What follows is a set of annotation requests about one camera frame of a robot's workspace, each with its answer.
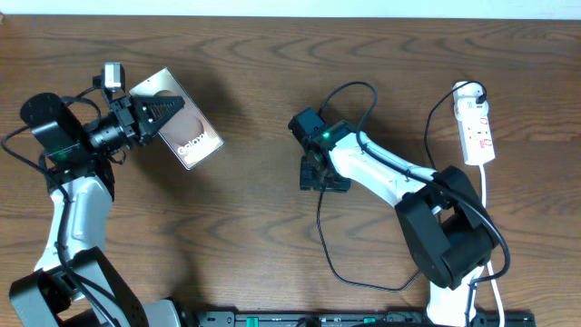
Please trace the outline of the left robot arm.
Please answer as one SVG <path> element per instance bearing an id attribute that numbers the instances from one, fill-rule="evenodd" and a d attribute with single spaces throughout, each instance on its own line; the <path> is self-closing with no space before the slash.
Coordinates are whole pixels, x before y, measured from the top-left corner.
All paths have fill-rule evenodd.
<path id="1" fill-rule="evenodd" d="M 114 155 L 146 145 L 184 106 L 180 96 L 103 94 L 110 108 L 81 124 L 71 96 L 37 94 L 21 108 L 25 128 L 43 146 L 33 167 L 54 204 L 44 253 L 13 282 L 9 299 L 25 326 L 194 326 L 172 297 L 143 304 L 104 254 L 114 200 Z"/>

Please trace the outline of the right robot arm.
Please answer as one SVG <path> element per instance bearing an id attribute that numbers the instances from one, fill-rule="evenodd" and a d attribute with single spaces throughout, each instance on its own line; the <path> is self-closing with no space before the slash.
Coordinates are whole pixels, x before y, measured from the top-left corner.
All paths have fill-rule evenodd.
<path id="1" fill-rule="evenodd" d="M 507 243 L 468 177 L 409 163 L 374 144 L 347 121 L 327 124 L 313 109 L 288 124 L 301 145 L 300 188 L 345 193 L 359 183 L 394 208 L 410 256 L 430 281 L 428 318 L 435 324 L 470 326 L 477 317 L 476 289 L 507 273 L 483 275 L 491 253 Z"/>

